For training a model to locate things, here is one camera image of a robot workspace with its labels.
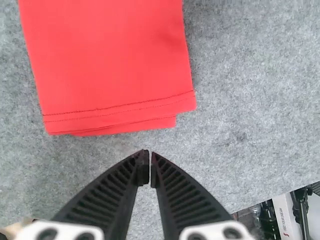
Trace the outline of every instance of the beige object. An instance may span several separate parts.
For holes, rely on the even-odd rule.
[[[36,219],[25,217],[21,222],[16,222],[4,228],[0,228],[0,233],[5,235],[8,240],[13,240],[22,228],[31,224],[34,220]]]

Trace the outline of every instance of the red towel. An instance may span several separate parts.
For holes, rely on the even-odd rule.
[[[196,108],[182,0],[18,0],[49,134],[174,127]]]

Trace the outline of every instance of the screw hole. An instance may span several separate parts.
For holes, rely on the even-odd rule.
[[[95,237],[91,233],[83,233],[79,235],[75,240],[94,240]]]
[[[188,236],[187,240],[207,240],[203,235],[199,234],[199,233],[191,233]]]
[[[57,235],[57,230],[53,228],[48,228],[43,230],[37,237],[37,240],[54,240]]]
[[[223,231],[223,234],[227,239],[241,239],[242,238],[241,233],[238,230],[231,228],[231,227],[226,228]]]

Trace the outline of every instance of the red cloth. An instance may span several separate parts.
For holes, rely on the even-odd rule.
[[[175,126],[196,108],[182,0],[18,0],[49,134]]]

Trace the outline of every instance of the gray carpet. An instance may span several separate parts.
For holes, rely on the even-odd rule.
[[[229,212],[319,181],[320,1],[292,2],[186,0],[197,110],[173,129],[77,138],[46,134],[17,3],[1,0],[0,226],[49,219],[142,148],[186,170]],[[127,239],[138,237],[163,239],[146,186]]]

